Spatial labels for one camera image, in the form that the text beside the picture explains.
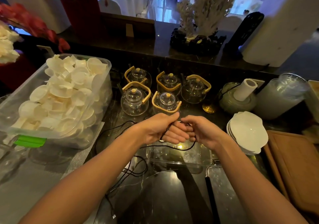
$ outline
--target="green latch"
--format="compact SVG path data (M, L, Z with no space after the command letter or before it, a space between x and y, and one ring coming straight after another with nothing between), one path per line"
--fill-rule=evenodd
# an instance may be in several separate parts
M37 148L43 146L45 141L46 138L20 135L15 144L22 147Z

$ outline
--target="black rock base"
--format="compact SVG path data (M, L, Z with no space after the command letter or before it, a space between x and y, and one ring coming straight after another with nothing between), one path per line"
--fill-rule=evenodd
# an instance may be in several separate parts
M173 49L186 54L195 54L198 56L214 56L217 55L223 45L226 36L217 37L215 32L208 38L198 35L191 41L186 41L186 34L182 33L178 28L172 32L170 45Z

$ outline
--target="hand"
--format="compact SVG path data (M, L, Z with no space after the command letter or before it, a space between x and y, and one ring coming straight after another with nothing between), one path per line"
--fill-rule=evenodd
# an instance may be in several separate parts
M184 123L192 125L197 142L211 150L215 150L218 144L231 139L231 137L218 126L207 120L205 117L188 115L181 119Z
M151 144L159 140L165 132L169 124L173 123L169 130L162 137L162 140L173 144L179 144L185 142L190 138L190 141L194 141L193 128L186 126L183 123L177 121L179 112L168 116L164 113L158 113L149 119L146 119L138 124L132 126L132 128L140 131L141 144Z

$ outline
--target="white pillar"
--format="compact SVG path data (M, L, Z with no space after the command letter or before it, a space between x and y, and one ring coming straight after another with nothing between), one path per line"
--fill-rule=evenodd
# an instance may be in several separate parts
M242 48L243 59L279 67L319 26L319 0L265 0L259 30Z
M20 3L29 12L39 16L49 29L60 33L70 26L70 22L60 0L7 0L10 4Z

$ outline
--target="glass teapot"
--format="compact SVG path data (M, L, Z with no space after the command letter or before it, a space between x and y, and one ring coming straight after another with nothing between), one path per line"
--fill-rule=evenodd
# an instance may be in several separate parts
M205 99L211 84L199 75L189 75L181 88L181 96L189 103L199 103Z
M165 74L165 71L158 74L156 77L157 91L170 92L178 95L181 92L181 80L173 73Z
M181 107L181 101L171 92L158 93L155 92L152 98L153 111L157 113L165 113L167 115L174 114Z
M124 77L127 83L130 83L132 81L137 81L147 87L150 87L152 85L152 77L150 73L148 73L146 70L143 70L141 68L135 69L134 66L130 67L127 71L125 71Z
M137 81L132 81L122 88L121 107L130 116L139 116L146 112L151 97L151 90Z

